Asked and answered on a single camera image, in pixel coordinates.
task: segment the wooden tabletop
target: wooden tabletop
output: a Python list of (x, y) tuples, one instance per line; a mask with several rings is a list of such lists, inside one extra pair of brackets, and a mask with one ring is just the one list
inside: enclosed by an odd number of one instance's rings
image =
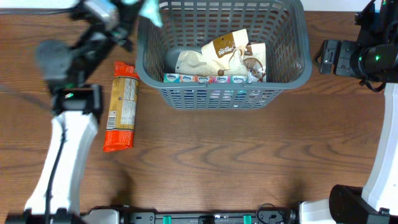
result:
[[(325, 39), (355, 40), (352, 12), (306, 12), (311, 55)], [(74, 43), (86, 28), (59, 16), (0, 17), (0, 82), (50, 104), (34, 63), (41, 40)], [(81, 182), (82, 212), (110, 203), (160, 212), (255, 210), (329, 195), (335, 184), (363, 186), (376, 156), (383, 94), (357, 80), (320, 75), (264, 109), (179, 111), (140, 83), (134, 148), (103, 153), (116, 49), (90, 78), (104, 87), (105, 110)], [(52, 115), (0, 93), (0, 222), (21, 212), (40, 177)]]

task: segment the bin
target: bin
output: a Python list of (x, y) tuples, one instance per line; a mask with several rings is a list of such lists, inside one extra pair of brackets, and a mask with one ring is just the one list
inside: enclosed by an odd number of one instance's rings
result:
[[(136, 69), (178, 109), (263, 108), (284, 90), (303, 85), (312, 62), (303, 6), (299, 0), (160, 0), (163, 28), (140, 17)], [(267, 82), (164, 83), (168, 52), (200, 49), (241, 29), (250, 42), (265, 42)]]

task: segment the barcode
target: barcode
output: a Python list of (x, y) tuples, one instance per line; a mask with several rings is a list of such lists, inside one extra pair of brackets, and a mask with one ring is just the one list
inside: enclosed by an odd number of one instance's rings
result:
[(108, 117), (108, 123), (106, 125), (106, 129), (114, 129), (115, 123), (116, 123), (116, 115), (110, 115)]

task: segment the wire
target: wire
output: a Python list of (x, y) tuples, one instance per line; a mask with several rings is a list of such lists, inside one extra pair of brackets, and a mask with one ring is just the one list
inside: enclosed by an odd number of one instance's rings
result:
[[(269, 224), (269, 223), (266, 223), (266, 222), (262, 221), (262, 219), (260, 219), (260, 217), (259, 217), (260, 209), (261, 209), (262, 207), (266, 206), (266, 205), (270, 205), (270, 206), (272, 206), (272, 207), (275, 208), (275, 205), (273, 205), (273, 204), (271, 204), (271, 203), (263, 203), (262, 205), (260, 205), (260, 207), (259, 207), (259, 208), (257, 209), (257, 211), (256, 211), (256, 218), (257, 218), (257, 219), (259, 220), (259, 222), (261, 222), (262, 224)], [(279, 213), (279, 215), (282, 215), (282, 218), (285, 220), (285, 215), (282, 214), (280, 211), (277, 211), (277, 212)]]
[(31, 9), (2, 9), (0, 15), (40, 15), (50, 16), (62, 13), (71, 12), (72, 8), (68, 9), (51, 9), (51, 10), (31, 10)]
[(34, 105), (37, 105), (38, 107), (44, 109), (44, 110), (49, 110), (53, 113), (54, 118), (59, 122), (61, 128), (62, 128), (62, 134), (61, 134), (61, 142), (60, 142), (60, 147), (57, 152), (57, 156), (54, 161), (54, 165), (52, 167), (51, 173), (50, 173), (50, 178), (49, 182), (47, 184), (47, 190), (45, 191), (45, 211), (44, 211), (44, 217), (45, 217), (45, 224), (50, 224), (50, 206), (51, 206), (51, 198), (52, 198), (52, 184), (54, 181), (55, 173), (57, 171), (58, 163), (61, 158), (62, 154), (62, 149), (63, 145), (65, 144), (66, 141), (66, 128), (65, 128), (65, 123), (54, 113), (54, 111), (46, 105), (44, 102), (40, 101), (39, 99), (34, 98), (33, 96), (24, 94), (24, 93), (19, 93), (5, 85), (0, 84), (0, 90), (3, 92), (6, 92), (10, 95), (14, 95), (16, 97), (19, 97), (23, 100), (28, 101), (29, 103), (32, 103)]

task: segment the wooden table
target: wooden table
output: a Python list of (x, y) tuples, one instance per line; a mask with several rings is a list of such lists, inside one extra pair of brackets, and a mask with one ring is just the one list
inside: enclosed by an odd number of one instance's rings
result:
[[(311, 55), (324, 39), (355, 40), (354, 13), (306, 12)], [(49, 105), (34, 63), (41, 40), (76, 41), (86, 28), (66, 15), (1, 16), (1, 84)], [(363, 186), (376, 156), (384, 97), (357, 80), (320, 75), (261, 110), (178, 111), (141, 82), (134, 148), (103, 153), (115, 50), (91, 83), (104, 86), (105, 112), (81, 183), (80, 208), (130, 204), (160, 212), (255, 210), (329, 195), (335, 184)], [(0, 93), (0, 220), (21, 212), (44, 164), (51, 114)]]

